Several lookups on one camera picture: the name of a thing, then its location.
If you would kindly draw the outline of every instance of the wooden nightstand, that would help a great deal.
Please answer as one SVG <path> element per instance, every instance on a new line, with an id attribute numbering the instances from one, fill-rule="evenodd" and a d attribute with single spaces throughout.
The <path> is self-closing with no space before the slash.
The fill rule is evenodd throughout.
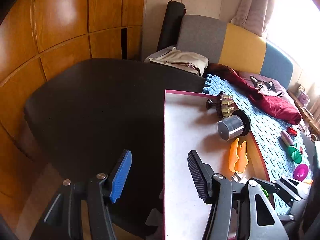
<path id="1" fill-rule="evenodd" d="M 303 108 L 302 103 L 299 101 L 299 99 L 294 93 L 288 90 L 288 94 L 293 99 L 295 105 L 297 106 L 299 112 L 301 113 L 302 119 L 305 122 L 309 123 L 310 126 L 316 131 L 316 133 L 320 135 L 320 127 L 316 124 L 315 119 L 312 116 L 310 116 L 308 112 Z"/>

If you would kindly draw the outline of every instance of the blue foam mat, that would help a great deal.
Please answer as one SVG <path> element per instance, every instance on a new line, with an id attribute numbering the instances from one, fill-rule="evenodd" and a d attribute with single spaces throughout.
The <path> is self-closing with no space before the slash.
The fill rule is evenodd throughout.
<path id="1" fill-rule="evenodd" d="M 288 123 L 271 117 L 262 110 L 250 103 L 248 98 L 241 94 L 241 90 L 233 87 L 228 81 L 221 80 L 218 76 L 207 75 L 202 93 L 207 95 L 218 95 L 220 91 L 228 95 L 233 95 L 234 101 L 240 109 L 246 111 L 252 122 L 251 132 L 253 133 L 257 144 L 266 163 L 270 180 L 280 179 L 282 175 L 293 178 L 293 171 L 298 166 L 286 154 L 286 146 L 280 138 L 280 132 L 286 130 Z M 302 146 L 304 154 L 302 163 L 309 166 L 306 148 L 303 145 L 302 137 L 298 135 L 293 138 L 294 142 Z M 276 194 L 274 194 L 275 209 L 278 215 L 285 215 L 289 206 Z"/>

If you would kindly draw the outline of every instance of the headboard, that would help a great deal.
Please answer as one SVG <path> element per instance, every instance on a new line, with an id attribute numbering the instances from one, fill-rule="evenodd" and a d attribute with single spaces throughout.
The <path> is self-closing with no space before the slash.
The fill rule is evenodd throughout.
<path id="1" fill-rule="evenodd" d="M 293 64 L 287 56 L 256 34 L 215 18 L 185 15 L 177 49 L 199 53 L 209 63 L 278 80 L 285 89 L 291 80 Z"/>

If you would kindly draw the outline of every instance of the cat ear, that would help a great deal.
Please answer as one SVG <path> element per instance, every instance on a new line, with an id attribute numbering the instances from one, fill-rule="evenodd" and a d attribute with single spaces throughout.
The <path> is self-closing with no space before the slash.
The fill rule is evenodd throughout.
<path id="1" fill-rule="evenodd" d="M 250 76 L 252 82 L 257 82 L 258 80 L 254 76 Z"/>

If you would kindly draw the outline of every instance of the blue headboard panel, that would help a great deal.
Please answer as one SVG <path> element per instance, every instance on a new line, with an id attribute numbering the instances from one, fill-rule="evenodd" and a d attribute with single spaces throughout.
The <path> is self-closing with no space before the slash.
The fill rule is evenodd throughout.
<path id="1" fill-rule="evenodd" d="M 293 64 L 277 48 L 267 42 L 266 54 L 260 75 L 277 80 L 285 89 L 288 89 L 293 72 Z"/>

